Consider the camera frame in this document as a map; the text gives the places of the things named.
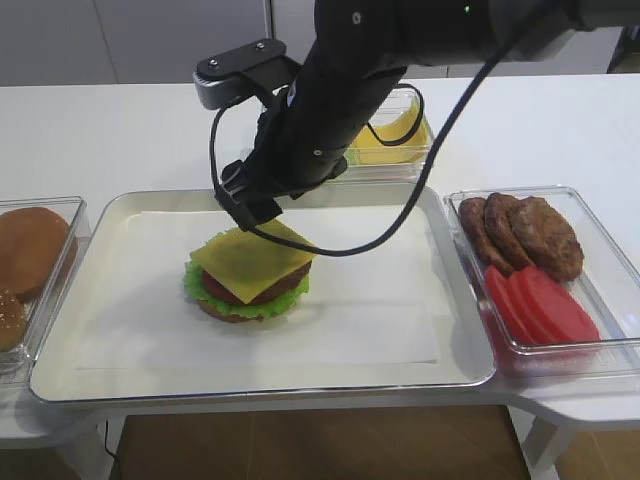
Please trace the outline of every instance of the white paper sheet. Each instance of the white paper sheet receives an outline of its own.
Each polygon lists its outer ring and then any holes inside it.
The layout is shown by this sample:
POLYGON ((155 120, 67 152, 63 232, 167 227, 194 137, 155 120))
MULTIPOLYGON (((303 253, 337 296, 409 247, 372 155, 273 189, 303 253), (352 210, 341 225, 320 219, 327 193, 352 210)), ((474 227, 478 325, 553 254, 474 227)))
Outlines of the white paper sheet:
MULTIPOLYGON (((320 246, 345 248, 375 238, 397 211, 292 210, 282 220, 320 246), (356 216, 365 228, 350 228, 356 216)), ((434 281, 422 213, 374 252, 316 258, 311 291, 287 316, 239 325, 206 315, 181 287, 188 253, 232 226, 220 219, 219 213, 149 212, 128 220, 108 259, 118 264, 109 272, 128 273, 98 280, 79 368, 437 361, 433 321, 450 307, 434 281)))

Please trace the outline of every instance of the hamburger bun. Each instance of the hamburger bun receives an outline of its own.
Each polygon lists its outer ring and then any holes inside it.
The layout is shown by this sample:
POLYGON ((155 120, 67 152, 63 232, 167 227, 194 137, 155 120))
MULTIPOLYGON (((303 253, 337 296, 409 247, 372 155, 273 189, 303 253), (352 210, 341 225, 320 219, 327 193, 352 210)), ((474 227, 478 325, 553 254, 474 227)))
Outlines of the hamburger bun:
POLYGON ((0 291, 0 352, 20 343, 27 328, 24 307, 9 290, 0 291))
MULTIPOLYGON (((0 215, 0 288, 21 302, 37 298, 64 246, 69 225, 43 207, 20 208, 0 215)), ((77 251, 74 242, 65 274, 77 251)))
POLYGON ((223 315, 214 305, 208 302, 205 302, 204 300, 198 300, 198 305, 202 310, 207 312, 212 317, 215 317, 218 320, 221 320, 227 323, 243 323, 243 322, 250 322, 251 320, 258 320, 259 322, 261 322, 262 320, 264 320, 264 317, 262 315, 258 315, 257 317, 253 317, 253 318, 243 317, 242 315, 233 315, 233 314, 223 315))

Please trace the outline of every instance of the cable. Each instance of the cable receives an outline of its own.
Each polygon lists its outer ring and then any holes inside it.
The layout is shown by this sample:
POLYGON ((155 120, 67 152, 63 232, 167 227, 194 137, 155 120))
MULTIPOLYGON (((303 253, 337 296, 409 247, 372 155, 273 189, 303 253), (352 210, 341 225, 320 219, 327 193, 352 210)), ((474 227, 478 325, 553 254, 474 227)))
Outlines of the cable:
POLYGON ((418 116, 413 122, 413 125, 411 125, 411 128, 409 129, 409 131, 405 133, 402 137, 398 138, 397 140, 381 139, 378 136, 378 132, 376 132, 374 128, 371 126, 371 124, 367 122, 367 127, 369 128, 369 131, 371 132, 371 134, 375 137, 375 139, 381 145, 384 145, 385 147, 397 147, 411 140, 413 136, 416 134, 416 132, 418 131, 418 129, 420 128, 420 124, 422 123, 422 117, 424 115, 424 97, 422 96, 422 92, 420 92, 420 90, 418 90, 416 87, 414 87, 409 83, 399 83, 398 85, 395 86, 394 90, 399 88, 410 88, 411 90, 416 92, 416 95, 418 96, 418 116))
MULTIPOLYGON (((541 21, 548 13, 550 13, 554 8, 561 4, 561 0, 543 0, 541 1, 535 8, 532 9, 514 28, 512 33, 509 35, 508 39, 496 50, 496 52, 487 60, 487 62, 482 66, 480 71, 473 78, 469 86, 466 88, 455 107, 449 114, 446 122, 444 123, 442 129, 436 136, 433 145, 431 146, 431 150, 427 154, 427 158, 425 160, 425 164, 422 167, 422 171, 420 172, 420 176, 418 177, 418 181, 407 200, 407 203, 402 208, 402 211, 396 218, 396 220, 389 226, 389 228, 382 233, 375 240, 361 245, 360 247, 350 248, 346 250, 326 250, 323 248, 318 248, 310 245, 305 245, 302 243, 294 242, 291 240, 287 240, 284 238, 277 237, 275 235, 271 235, 269 233, 263 232, 262 230, 257 229, 256 227, 248 228, 248 231, 253 233, 254 235, 263 238, 264 240, 269 240, 270 242, 277 243, 279 245, 283 245, 289 248, 295 248, 297 250, 302 250, 305 252, 313 253, 316 255, 322 255, 327 257, 349 257, 352 255, 359 255, 361 253, 365 253, 373 250, 376 247, 379 247, 387 240, 389 240, 402 226, 404 221, 409 217, 409 214, 413 210, 413 208, 418 203, 420 199, 420 195, 422 195, 422 191, 427 184, 427 179, 429 174, 431 173, 431 169, 433 168, 433 164, 436 158, 436 155, 440 151, 442 144, 446 140, 447 136, 451 132, 453 126, 456 121, 460 117, 460 114, 468 105, 471 97, 476 93, 482 82, 489 76, 489 74, 493 71, 493 69, 500 63, 500 61, 511 51, 511 49, 516 46, 520 40, 524 38, 525 35, 529 33, 529 31, 536 26, 536 24, 541 21)), ((212 175, 215 173, 214 178, 214 188, 220 188, 219 181, 217 179, 217 169, 215 165, 215 152, 214 152, 214 142, 215 142, 215 130, 217 130, 218 123, 220 118, 222 117, 222 113, 224 110, 221 109, 218 111, 216 118, 211 127, 212 136, 210 142, 209 153, 211 155, 211 167, 212 167, 212 175)))
POLYGON ((113 453, 109 450, 109 447, 107 447, 107 438, 109 438, 109 420, 105 421, 104 424, 104 451, 107 452, 107 455, 113 458, 113 463, 118 471, 118 478, 122 480, 124 477, 122 476, 122 465, 120 464, 120 459, 118 458, 118 455, 113 453))

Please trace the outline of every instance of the wall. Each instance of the wall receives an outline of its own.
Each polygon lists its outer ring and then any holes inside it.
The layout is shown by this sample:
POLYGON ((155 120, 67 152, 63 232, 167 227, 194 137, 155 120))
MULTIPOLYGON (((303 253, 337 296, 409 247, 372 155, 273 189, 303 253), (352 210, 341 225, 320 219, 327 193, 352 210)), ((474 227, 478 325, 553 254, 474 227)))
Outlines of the wall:
POLYGON ((268 18, 265 0, 0 0, 0 86, 190 82, 268 18))

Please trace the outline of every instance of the white table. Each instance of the white table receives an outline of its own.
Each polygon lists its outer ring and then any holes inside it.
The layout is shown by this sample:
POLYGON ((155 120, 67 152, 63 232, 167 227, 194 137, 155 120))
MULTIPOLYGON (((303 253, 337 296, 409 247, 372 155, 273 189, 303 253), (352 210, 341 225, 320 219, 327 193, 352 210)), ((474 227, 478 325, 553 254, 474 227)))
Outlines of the white table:
MULTIPOLYGON (((415 84, 437 130, 467 80, 415 84)), ((217 148, 223 163, 252 145, 258 112, 256 102, 247 102, 227 113, 217 148)), ((640 267, 640 223, 628 221, 637 217, 639 112, 640 75, 493 78, 452 132, 429 185, 440 195, 572 186, 640 267)), ((0 88, 0 196, 80 195, 95 225, 105 204, 121 193, 210 188, 211 120, 191 85, 0 88)), ((640 376, 546 379, 520 387, 496 376, 464 394, 265 399, 90 413, 40 406, 19 389, 0 396, 0 447, 5 448, 65 443, 106 416, 133 413, 507 404, 538 417, 523 443, 536 478, 553 478, 549 467, 575 430, 640 428, 640 376)), ((519 434, 526 433, 530 420, 514 415, 519 434)), ((95 431, 91 436, 97 438, 95 431)))

